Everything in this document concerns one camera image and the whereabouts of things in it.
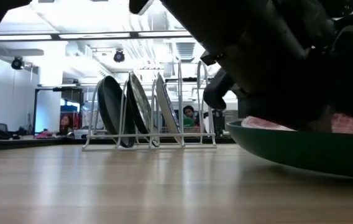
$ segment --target desk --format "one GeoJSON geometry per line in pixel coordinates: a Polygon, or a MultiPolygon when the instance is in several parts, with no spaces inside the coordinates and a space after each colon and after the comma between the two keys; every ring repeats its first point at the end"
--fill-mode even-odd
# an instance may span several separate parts
{"type": "Polygon", "coordinates": [[[217,150],[0,151],[0,223],[353,224],[353,180],[217,150]]]}

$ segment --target white pillar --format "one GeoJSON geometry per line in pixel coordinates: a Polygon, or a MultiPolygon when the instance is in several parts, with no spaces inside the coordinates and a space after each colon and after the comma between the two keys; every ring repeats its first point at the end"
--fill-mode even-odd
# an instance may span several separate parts
{"type": "MultiPolygon", "coordinates": [[[[44,56],[40,60],[39,83],[56,86],[62,84],[65,67],[66,44],[64,42],[48,43],[44,48],[44,56]]],[[[35,132],[48,129],[59,130],[61,92],[40,90],[37,95],[35,132]]]]}

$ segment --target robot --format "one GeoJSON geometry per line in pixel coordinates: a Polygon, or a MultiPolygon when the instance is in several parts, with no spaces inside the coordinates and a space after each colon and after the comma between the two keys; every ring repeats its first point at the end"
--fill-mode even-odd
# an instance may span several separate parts
{"type": "MultiPolygon", "coordinates": [[[[152,0],[130,0],[142,14],[152,0]]],[[[204,91],[212,108],[232,90],[247,114],[298,131],[331,132],[353,116],[353,0],[161,0],[222,69],[204,91]]],[[[0,0],[7,10],[30,0],[0,0]]]]}

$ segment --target wire rack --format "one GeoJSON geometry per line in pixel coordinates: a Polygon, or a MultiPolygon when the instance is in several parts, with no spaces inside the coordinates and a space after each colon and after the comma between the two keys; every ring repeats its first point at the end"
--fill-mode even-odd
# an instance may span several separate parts
{"type": "MultiPolygon", "coordinates": [[[[206,68],[206,65],[203,64],[202,62],[199,62],[198,68],[197,68],[197,89],[199,90],[201,88],[201,85],[203,82],[208,83],[208,71],[206,68]],[[204,79],[201,79],[201,66],[204,68],[204,79]]],[[[124,103],[126,101],[126,88],[127,88],[127,82],[125,82],[123,86],[123,94],[121,96],[121,105],[124,105],[121,107],[120,111],[120,125],[119,125],[119,133],[124,133],[124,123],[126,120],[126,111],[127,111],[127,103],[124,103]]],[[[182,72],[181,72],[181,61],[178,61],[178,109],[179,109],[179,125],[180,127],[184,127],[183,124],[183,97],[182,97],[182,72]]],[[[160,127],[160,119],[161,115],[159,113],[160,108],[159,104],[157,101],[157,96],[155,94],[155,89],[157,87],[157,81],[154,80],[152,83],[152,102],[151,102],[151,112],[150,112],[150,120],[151,120],[151,133],[149,134],[141,134],[138,132],[137,128],[135,127],[135,133],[136,134],[106,134],[106,130],[97,130],[97,124],[98,124],[98,116],[99,116],[99,110],[94,111],[94,102],[96,98],[96,93],[98,92],[99,88],[99,83],[96,85],[95,90],[93,92],[93,99],[92,99],[92,105],[91,105],[91,113],[89,116],[89,127],[88,127],[88,135],[86,137],[86,143],[83,146],[83,151],[111,151],[111,150],[143,150],[143,149],[184,149],[184,148],[189,148],[189,149],[214,149],[216,148],[216,142],[215,142],[215,132],[214,132],[214,123],[213,123],[213,114],[211,112],[211,108],[208,106],[208,114],[209,114],[209,127],[207,128],[208,133],[204,132],[203,128],[203,116],[204,116],[204,111],[202,108],[204,108],[204,100],[200,99],[199,91],[197,91],[197,100],[198,100],[198,111],[199,111],[199,126],[198,127],[193,127],[193,128],[180,128],[180,133],[171,133],[168,131],[168,128],[161,128],[157,129],[157,131],[154,131],[154,126],[155,126],[155,116],[157,116],[157,127],[160,127]],[[181,141],[178,143],[161,143],[161,137],[181,137],[181,141]],[[121,138],[123,137],[135,137],[136,144],[132,148],[123,148],[121,146],[121,138]],[[197,143],[186,143],[184,137],[197,137],[199,141],[197,143]],[[211,137],[212,138],[212,144],[203,144],[203,137],[211,137]],[[147,138],[149,140],[149,143],[142,144],[139,143],[140,138],[147,138]],[[153,146],[153,141],[154,138],[159,139],[158,140],[158,147],[153,146]],[[91,139],[112,139],[115,144],[109,144],[108,147],[106,148],[101,148],[101,147],[95,147],[95,145],[90,145],[90,140],[91,139]]]]}

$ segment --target dish rack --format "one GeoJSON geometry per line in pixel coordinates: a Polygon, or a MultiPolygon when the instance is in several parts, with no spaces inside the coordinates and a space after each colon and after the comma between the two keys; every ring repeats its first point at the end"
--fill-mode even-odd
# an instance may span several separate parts
{"type": "MultiPolygon", "coordinates": [[[[121,105],[124,105],[121,107],[120,111],[120,125],[119,125],[119,133],[124,132],[124,123],[126,120],[126,111],[127,111],[127,103],[124,103],[126,101],[126,88],[127,88],[127,82],[126,80],[122,92],[123,94],[121,95],[121,105]]],[[[208,84],[208,71],[206,68],[206,65],[203,64],[202,62],[198,63],[198,68],[197,68],[197,100],[198,100],[198,110],[199,110],[199,127],[195,128],[180,128],[180,133],[169,133],[167,128],[160,128],[157,129],[157,131],[154,131],[154,125],[155,125],[155,109],[157,111],[157,127],[160,127],[160,120],[161,120],[161,115],[159,113],[160,107],[159,103],[157,101],[157,96],[155,94],[155,89],[157,87],[157,80],[154,80],[152,83],[152,102],[151,102],[151,112],[150,112],[150,120],[151,120],[151,128],[150,131],[151,133],[149,134],[141,134],[138,132],[138,129],[135,127],[135,134],[106,134],[106,130],[97,130],[97,124],[98,124],[98,115],[99,115],[99,110],[96,110],[94,112],[94,102],[96,99],[96,93],[98,92],[99,88],[99,82],[95,87],[95,90],[93,92],[93,99],[92,99],[92,105],[91,105],[91,113],[89,116],[89,127],[88,127],[88,134],[86,136],[86,143],[83,146],[83,151],[111,151],[111,150],[145,150],[145,149],[215,149],[216,146],[216,141],[215,141],[215,132],[214,132],[214,123],[213,123],[213,114],[211,112],[211,108],[208,106],[208,114],[209,114],[209,127],[208,127],[208,133],[204,132],[203,128],[203,117],[204,117],[204,100],[200,99],[199,95],[199,89],[201,88],[201,85],[205,82],[208,84]],[[204,79],[201,80],[201,66],[204,68],[204,79]],[[178,143],[161,143],[161,137],[171,137],[174,138],[176,136],[181,137],[181,142],[178,143]],[[203,137],[211,137],[212,139],[212,144],[203,144],[203,137]],[[121,146],[121,138],[123,137],[135,137],[135,146],[131,148],[123,148],[121,146]],[[158,147],[153,146],[153,141],[154,137],[158,137],[158,147]],[[198,142],[195,143],[186,143],[184,137],[197,137],[199,139],[198,142]],[[148,138],[149,143],[140,143],[139,138],[148,138]],[[89,143],[91,139],[112,139],[115,144],[110,144],[109,146],[111,147],[106,147],[106,148],[91,148],[89,147],[89,143]]],[[[179,109],[179,126],[184,127],[183,125],[183,97],[182,97],[182,72],[181,72],[181,60],[178,61],[178,109],[179,109]]]]}

